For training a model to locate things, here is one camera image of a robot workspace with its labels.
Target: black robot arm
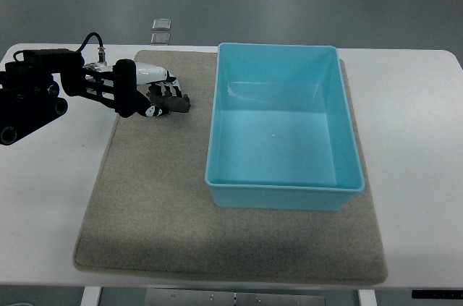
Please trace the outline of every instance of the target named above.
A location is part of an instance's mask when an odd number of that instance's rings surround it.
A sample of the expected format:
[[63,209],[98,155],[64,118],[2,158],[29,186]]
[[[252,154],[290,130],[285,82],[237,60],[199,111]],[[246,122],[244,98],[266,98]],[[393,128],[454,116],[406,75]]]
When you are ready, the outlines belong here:
[[[11,145],[66,113],[67,101],[59,97],[56,73],[69,96],[101,102],[123,117],[137,111],[142,94],[137,91],[135,63],[119,60],[112,72],[96,72],[83,67],[81,48],[24,50],[15,53],[16,61],[5,64],[5,71],[0,72],[0,144]],[[23,54],[23,61],[17,61],[18,53]],[[105,85],[105,80],[113,85]]]

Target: robotic arm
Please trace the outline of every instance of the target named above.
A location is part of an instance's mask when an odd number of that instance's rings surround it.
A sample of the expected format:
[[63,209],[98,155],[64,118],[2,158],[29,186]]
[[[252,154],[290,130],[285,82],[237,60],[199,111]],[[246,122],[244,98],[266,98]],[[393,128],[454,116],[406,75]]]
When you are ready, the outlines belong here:
[[[90,37],[98,37],[99,60],[84,65],[81,50]],[[16,55],[22,53],[23,61]],[[114,109],[127,118],[163,116],[169,111],[188,112],[190,100],[182,95],[178,80],[163,67],[121,59],[114,66],[105,61],[103,42],[96,33],[87,36],[76,51],[69,49],[24,50],[0,72],[0,144],[11,145],[64,115],[68,105],[59,97],[53,74],[61,75],[68,96],[82,96]],[[143,95],[138,85],[150,84]]]

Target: black cable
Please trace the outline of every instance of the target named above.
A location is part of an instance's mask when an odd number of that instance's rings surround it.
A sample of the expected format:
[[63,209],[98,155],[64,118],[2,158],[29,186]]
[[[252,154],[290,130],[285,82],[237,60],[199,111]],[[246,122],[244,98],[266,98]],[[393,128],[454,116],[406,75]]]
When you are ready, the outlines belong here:
[[21,54],[22,52],[24,52],[24,51],[15,51],[15,53],[13,54],[13,58],[14,58],[15,61],[19,61],[17,59],[16,55]]
[[85,46],[87,45],[88,41],[95,36],[98,39],[98,42],[100,43],[100,47],[103,47],[103,40],[101,39],[101,36],[97,33],[89,33],[85,40],[82,42],[82,45],[77,49],[76,51],[82,51]]

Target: plastic bin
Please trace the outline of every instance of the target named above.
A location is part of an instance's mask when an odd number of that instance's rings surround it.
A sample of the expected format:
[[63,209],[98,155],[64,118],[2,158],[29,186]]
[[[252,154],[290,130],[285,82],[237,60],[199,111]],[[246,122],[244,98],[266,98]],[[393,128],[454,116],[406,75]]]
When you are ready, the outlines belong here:
[[205,181],[239,208],[337,211],[364,189],[334,47],[218,47]]

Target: white table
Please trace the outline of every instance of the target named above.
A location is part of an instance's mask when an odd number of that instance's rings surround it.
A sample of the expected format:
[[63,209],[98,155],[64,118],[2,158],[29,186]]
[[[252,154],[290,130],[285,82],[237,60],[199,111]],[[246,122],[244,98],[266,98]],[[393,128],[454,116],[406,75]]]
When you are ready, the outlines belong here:
[[[19,44],[8,50],[0,70],[25,48],[78,45]],[[217,48],[107,45],[108,63],[133,59],[142,49]],[[339,54],[389,269],[387,280],[375,288],[462,288],[462,68],[446,51],[339,49]],[[95,61],[96,46],[87,46],[82,55]],[[76,270],[74,245],[116,114],[100,103],[61,96],[69,103],[63,117],[14,145],[0,146],[0,284],[321,287],[200,284]]]

